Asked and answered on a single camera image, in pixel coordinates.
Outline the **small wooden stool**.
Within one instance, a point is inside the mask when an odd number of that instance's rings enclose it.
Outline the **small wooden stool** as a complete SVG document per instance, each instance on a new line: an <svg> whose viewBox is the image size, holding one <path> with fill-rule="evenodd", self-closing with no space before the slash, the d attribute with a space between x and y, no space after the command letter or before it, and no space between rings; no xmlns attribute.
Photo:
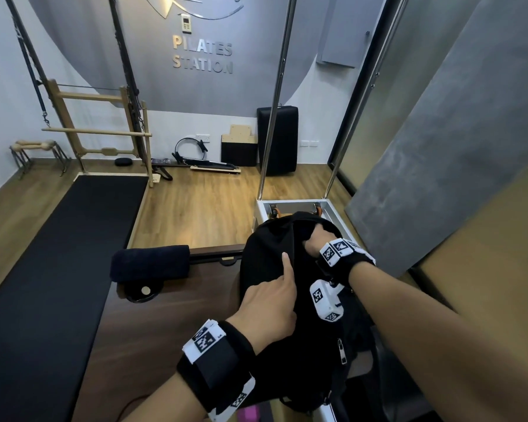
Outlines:
<svg viewBox="0 0 528 422"><path fill-rule="evenodd" d="M14 144L9 146L9 150L14 159L14 162L18 168L19 179L30 171L34 162L29 157L28 150L41 150L51 152L58 163L61 166L60 177L64 176L68 170L69 162L71 160L68 157L61 146L54 140L46 141L24 141L18 140Z"/></svg>

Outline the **wooden ladder frame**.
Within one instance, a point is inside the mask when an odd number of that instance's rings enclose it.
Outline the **wooden ladder frame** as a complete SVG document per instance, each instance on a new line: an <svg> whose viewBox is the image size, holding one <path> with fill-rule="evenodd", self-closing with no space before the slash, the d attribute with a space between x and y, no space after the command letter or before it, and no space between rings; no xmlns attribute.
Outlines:
<svg viewBox="0 0 528 422"><path fill-rule="evenodd" d="M150 133L148 127L148 109L145 101L140 101L133 91L127 86L119 88L119 94L96 94L96 93L81 93L74 91L62 91L60 85L54 79L47 80L46 84L49 92L49 98L57 111L61 127L82 128L75 127L69 109L65 100L75 101L93 101L93 102L107 102L110 104L122 105L127 119L128 130L131 132L147 132ZM63 133L66 135L71 149L76 156L80 165L82 174L86 175L89 172L86 170L83 157L86 155L103 155L107 157L115 157L120 155L133 156L135 159L140 159L142 165L146 169L146 176L148 177L148 187L153 188L155 184L155 175L153 172L151 145L149 137L130 137L117 135L104 135L113 137L129 137L132 140L132 149L119 149L114 147L103 147L99 149L90 149L83 146L79 135L81 133Z"/></svg>

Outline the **black cushioned roll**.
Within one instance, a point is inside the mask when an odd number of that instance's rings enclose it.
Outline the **black cushioned roll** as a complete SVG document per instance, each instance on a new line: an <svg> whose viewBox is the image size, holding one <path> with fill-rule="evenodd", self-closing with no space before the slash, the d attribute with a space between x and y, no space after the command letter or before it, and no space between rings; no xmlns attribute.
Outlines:
<svg viewBox="0 0 528 422"><path fill-rule="evenodd" d="M166 281L186 278L189 270L187 245L122 249L112 256L110 279L113 283Z"/></svg>

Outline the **silver wall logo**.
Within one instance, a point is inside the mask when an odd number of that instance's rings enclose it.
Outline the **silver wall logo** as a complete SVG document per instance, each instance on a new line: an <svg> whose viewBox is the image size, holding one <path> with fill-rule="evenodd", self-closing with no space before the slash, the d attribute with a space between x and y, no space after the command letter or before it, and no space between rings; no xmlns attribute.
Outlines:
<svg viewBox="0 0 528 422"><path fill-rule="evenodd" d="M146 0L163 18L187 14L202 20L216 21L238 13L244 0Z"/></svg>

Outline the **grey concrete-look panel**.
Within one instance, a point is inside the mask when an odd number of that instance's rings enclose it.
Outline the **grey concrete-look panel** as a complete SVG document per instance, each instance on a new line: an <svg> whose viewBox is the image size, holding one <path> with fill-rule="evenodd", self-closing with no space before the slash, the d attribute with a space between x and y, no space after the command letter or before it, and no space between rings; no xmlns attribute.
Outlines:
<svg viewBox="0 0 528 422"><path fill-rule="evenodd" d="M347 206L399 277L528 165L528 0L481 0Z"/></svg>

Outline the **person's right forearm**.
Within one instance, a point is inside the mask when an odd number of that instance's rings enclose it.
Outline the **person's right forearm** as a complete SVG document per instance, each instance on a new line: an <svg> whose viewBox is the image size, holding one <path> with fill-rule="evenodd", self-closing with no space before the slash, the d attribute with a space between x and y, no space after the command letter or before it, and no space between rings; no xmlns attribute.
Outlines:
<svg viewBox="0 0 528 422"><path fill-rule="evenodd" d="M528 368L507 349L370 263L349 283L444 422L528 422Z"/></svg>

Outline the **black padded exercise table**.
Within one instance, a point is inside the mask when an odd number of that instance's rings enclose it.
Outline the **black padded exercise table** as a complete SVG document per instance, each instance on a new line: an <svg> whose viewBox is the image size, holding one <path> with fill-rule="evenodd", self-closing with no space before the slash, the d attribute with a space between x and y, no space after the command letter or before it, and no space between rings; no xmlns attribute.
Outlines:
<svg viewBox="0 0 528 422"><path fill-rule="evenodd" d="M79 176L0 285L0 422L70 422L147 183Z"/></svg>

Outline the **person's right hand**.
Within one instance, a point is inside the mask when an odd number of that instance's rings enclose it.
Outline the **person's right hand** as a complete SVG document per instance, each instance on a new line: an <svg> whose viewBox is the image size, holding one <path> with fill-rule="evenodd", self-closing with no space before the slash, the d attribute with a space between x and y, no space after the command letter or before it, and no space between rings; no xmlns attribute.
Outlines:
<svg viewBox="0 0 528 422"><path fill-rule="evenodd" d="M337 239L337 236L329 231L324 230L323 225L320 223L317 223L312 231L312 235L320 236L320 250L331 241Z"/></svg>

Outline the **dark brown wooden platform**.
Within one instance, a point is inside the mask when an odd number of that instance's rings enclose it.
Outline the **dark brown wooden platform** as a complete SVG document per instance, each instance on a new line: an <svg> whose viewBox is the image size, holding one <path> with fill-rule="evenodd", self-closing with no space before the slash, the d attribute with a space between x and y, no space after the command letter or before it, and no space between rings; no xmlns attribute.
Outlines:
<svg viewBox="0 0 528 422"><path fill-rule="evenodd" d="M172 376L184 343L207 319L236 312L243 248L192 249L189 276L165 281L144 303L111 284L71 422L122 420Z"/></svg>

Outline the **wooden and black box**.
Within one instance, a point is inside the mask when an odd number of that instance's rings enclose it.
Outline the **wooden and black box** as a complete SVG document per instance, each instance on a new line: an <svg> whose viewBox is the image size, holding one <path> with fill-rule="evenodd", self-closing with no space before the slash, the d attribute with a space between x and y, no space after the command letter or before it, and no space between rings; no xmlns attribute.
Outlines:
<svg viewBox="0 0 528 422"><path fill-rule="evenodd" d="M221 135L221 162L238 167L255 167L258 139L248 125L230 126L228 134Z"/></svg>

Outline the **person's left hand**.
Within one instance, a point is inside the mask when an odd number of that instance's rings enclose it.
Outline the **person's left hand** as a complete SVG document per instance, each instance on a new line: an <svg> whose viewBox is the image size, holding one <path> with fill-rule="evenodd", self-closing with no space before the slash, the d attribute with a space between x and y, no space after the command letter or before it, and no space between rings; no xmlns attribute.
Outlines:
<svg viewBox="0 0 528 422"><path fill-rule="evenodd" d="M282 266L282 276L249 287L238 311L226 320L249 341L255 355L292 335L296 327L297 288L287 253L282 253Z"/></svg>

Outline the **black wristband with markers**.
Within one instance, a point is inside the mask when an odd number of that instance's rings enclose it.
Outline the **black wristband with markers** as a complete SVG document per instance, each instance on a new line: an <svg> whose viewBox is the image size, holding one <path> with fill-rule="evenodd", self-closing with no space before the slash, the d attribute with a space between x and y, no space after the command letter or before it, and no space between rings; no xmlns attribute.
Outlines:
<svg viewBox="0 0 528 422"><path fill-rule="evenodd" d="M227 422L255 388L252 345L230 323L208 319L182 351L177 373L212 422Z"/></svg>
<svg viewBox="0 0 528 422"><path fill-rule="evenodd" d="M327 242L319 251L317 265L333 283L350 286L350 272L360 262L376 266L375 259L357 243L343 238Z"/></svg>

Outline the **black backpack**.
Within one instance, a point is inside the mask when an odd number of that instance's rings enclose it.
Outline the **black backpack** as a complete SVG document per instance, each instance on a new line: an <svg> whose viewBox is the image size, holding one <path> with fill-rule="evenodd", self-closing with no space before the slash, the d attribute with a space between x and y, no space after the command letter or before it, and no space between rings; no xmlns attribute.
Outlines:
<svg viewBox="0 0 528 422"><path fill-rule="evenodd" d="M240 297L249 287L274 280L283 272L282 253L287 253L295 272L296 326L288 337L265 348L255 358L255 387L250 404L279 399L297 412L313 412L345 390L352 361L358 353L373 348L373 325L364 307L348 285L336 294L342 314L329 312L322 319L315 304L324 295L332 277L304 248L316 224L337 239L343 238L335 224L310 212L296 212L270 219L249 236L240 265Z"/></svg>

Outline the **black right wristband with markers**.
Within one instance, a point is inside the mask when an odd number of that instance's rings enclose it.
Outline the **black right wristband with markers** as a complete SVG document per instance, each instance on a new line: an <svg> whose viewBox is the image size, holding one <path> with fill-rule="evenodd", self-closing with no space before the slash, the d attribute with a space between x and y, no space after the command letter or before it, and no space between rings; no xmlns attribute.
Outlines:
<svg viewBox="0 0 528 422"><path fill-rule="evenodd" d="M350 272L360 262L376 266L375 259L357 243L343 238L327 242L319 251L317 265L333 283L350 286Z"/></svg>

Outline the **grey wall cabinet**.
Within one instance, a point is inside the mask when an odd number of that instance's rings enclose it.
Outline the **grey wall cabinet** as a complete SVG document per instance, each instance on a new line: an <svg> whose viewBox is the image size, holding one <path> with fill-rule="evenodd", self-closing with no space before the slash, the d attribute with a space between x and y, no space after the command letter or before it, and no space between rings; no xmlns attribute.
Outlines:
<svg viewBox="0 0 528 422"><path fill-rule="evenodd" d="M316 63L359 69L386 0L329 0Z"/></svg>

